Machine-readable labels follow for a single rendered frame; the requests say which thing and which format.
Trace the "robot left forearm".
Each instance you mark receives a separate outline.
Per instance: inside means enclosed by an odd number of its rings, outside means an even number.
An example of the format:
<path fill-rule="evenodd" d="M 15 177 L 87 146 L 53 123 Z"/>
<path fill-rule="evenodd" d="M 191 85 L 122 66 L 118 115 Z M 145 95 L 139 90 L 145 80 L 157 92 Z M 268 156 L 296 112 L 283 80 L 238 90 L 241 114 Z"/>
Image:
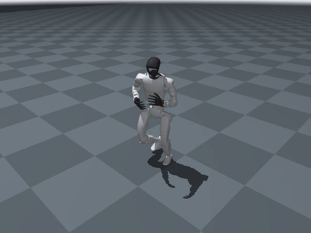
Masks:
<path fill-rule="evenodd" d="M 172 108 L 172 107 L 175 107 L 177 104 L 178 104 L 178 100 L 177 99 L 175 99 L 175 100 L 167 100 L 167 101 L 164 101 L 163 106 L 166 107 L 166 108 L 167 107 Z"/>

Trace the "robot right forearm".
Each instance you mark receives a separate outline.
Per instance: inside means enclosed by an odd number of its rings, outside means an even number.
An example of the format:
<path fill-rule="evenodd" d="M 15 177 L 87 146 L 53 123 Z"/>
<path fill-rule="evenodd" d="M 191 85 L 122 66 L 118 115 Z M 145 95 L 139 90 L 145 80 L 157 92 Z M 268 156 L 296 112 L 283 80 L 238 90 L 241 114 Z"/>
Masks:
<path fill-rule="evenodd" d="M 134 90 L 134 86 L 132 87 L 132 94 L 133 94 L 133 98 L 138 97 L 139 100 L 140 100 L 139 91 L 138 90 Z"/>

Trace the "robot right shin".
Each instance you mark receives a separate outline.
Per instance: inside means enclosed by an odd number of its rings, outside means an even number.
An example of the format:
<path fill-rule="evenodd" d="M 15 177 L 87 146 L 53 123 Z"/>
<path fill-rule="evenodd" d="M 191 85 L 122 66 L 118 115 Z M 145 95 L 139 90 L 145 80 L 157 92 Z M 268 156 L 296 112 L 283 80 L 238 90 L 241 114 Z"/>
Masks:
<path fill-rule="evenodd" d="M 140 142 L 140 143 L 141 144 L 151 144 L 151 143 L 156 143 L 156 142 L 160 141 L 160 139 L 158 139 L 158 138 L 156 138 L 156 137 L 154 137 L 152 135 L 148 135 L 148 136 L 149 136 L 149 139 L 148 139 L 148 141 L 146 143 L 142 143 L 142 142 Z"/>

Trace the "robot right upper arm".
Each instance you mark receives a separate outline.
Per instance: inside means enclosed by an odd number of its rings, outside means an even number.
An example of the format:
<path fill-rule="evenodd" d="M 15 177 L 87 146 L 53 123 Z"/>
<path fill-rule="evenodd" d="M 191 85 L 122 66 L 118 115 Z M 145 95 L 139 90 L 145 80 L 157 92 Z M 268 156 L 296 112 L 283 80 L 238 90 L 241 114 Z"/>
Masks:
<path fill-rule="evenodd" d="M 143 77 L 144 77 L 144 74 L 142 73 L 137 74 L 135 81 L 134 81 L 134 85 L 133 85 L 134 90 L 140 91 L 140 84 L 142 83 Z"/>

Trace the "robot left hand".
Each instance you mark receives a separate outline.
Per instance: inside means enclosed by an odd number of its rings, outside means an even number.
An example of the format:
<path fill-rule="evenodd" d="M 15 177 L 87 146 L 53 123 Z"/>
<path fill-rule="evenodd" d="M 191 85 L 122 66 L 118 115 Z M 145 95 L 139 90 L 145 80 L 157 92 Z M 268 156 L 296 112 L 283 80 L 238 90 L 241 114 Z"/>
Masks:
<path fill-rule="evenodd" d="M 163 104 L 165 100 L 161 99 L 157 93 L 154 93 L 154 95 L 156 95 L 157 97 L 153 95 L 149 95 L 149 96 L 154 97 L 155 99 L 153 98 L 148 98 L 148 99 L 155 100 L 155 101 L 148 100 L 148 102 L 153 102 L 155 104 L 149 103 L 149 105 L 156 105 L 156 106 L 164 107 Z"/>

